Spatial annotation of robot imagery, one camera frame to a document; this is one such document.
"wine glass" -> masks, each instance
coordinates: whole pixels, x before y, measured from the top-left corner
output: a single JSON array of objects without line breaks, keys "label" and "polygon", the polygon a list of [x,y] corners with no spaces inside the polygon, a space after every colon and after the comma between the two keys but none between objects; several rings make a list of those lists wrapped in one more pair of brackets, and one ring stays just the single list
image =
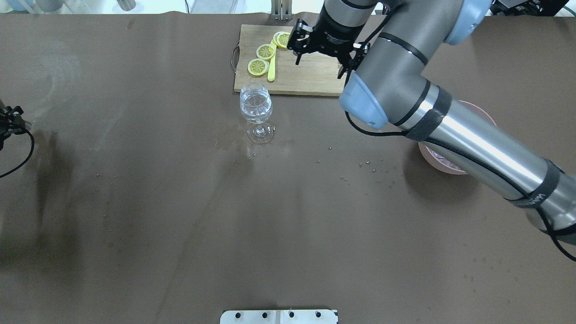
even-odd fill
[{"label": "wine glass", "polygon": [[252,124],[246,131],[252,142],[263,144],[272,139],[274,127],[266,122],[272,115],[272,100],[263,84],[250,82],[242,87],[240,112]]}]

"wine glass base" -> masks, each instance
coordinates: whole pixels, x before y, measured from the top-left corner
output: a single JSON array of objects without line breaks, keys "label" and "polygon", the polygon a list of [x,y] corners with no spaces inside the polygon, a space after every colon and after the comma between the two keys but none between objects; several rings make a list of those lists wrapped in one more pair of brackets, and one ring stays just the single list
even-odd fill
[{"label": "wine glass base", "polygon": [[269,123],[252,125],[252,128],[246,131],[248,138],[256,144],[264,144],[274,137],[275,127]]}]

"gray tabletop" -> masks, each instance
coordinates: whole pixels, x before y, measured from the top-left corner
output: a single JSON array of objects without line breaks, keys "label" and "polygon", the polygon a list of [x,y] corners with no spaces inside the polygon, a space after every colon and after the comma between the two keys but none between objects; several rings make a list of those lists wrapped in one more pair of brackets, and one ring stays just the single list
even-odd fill
[{"label": "gray tabletop", "polygon": [[[0,180],[0,322],[290,307],[341,323],[576,322],[576,266],[521,210],[414,142],[357,133],[337,99],[273,96],[275,138],[250,145],[229,65],[246,23],[271,22],[0,17],[0,97],[37,144]],[[574,172],[575,35],[576,19],[489,17],[425,75]],[[0,168],[28,145],[6,141]]]}]

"robotic arm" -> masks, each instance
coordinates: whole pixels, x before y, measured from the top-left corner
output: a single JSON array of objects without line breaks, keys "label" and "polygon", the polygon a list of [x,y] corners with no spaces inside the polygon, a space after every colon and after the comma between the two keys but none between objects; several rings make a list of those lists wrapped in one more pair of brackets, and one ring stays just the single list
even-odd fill
[{"label": "robotic arm", "polygon": [[288,44],[297,64],[314,51],[337,57],[339,77],[348,72],[350,78],[340,96],[344,110],[374,129],[391,122],[406,137],[427,142],[526,209],[529,221],[568,256],[557,240],[576,245],[576,178],[421,76],[442,43],[455,45],[472,33],[492,0],[384,1],[389,14],[374,45],[355,45],[377,3],[325,0],[314,28],[298,20]]}]

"velcro strap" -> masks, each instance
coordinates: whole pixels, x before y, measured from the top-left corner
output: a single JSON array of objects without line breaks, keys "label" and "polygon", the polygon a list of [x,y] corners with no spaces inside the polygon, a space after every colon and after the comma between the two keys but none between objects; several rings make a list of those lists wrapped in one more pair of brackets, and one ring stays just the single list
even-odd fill
[{"label": "velcro strap", "polygon": [[406,137],[414,140],[416,142],[425,141],[430,134],[444,119],[444,116],[450,110],[450,105],[452,104],[452,96],[446,90],[440,88],[438,98],[434,103],[434,107],[422,117],[422,119],[412,127],[412,129],[406,134]]},{"label": "velcro strap", "polygon": [[550,160],[546,160],[548,169],[546,170],[546,176],[542,183],[536,188],[528,197],[520,198],[517,200],[508,200],[512,205],[519,208],[538,208],[542,203],[550,197],[550,195],[556,190],[558,182],[560,181],[560,173],[562,170],[558,168]]}]

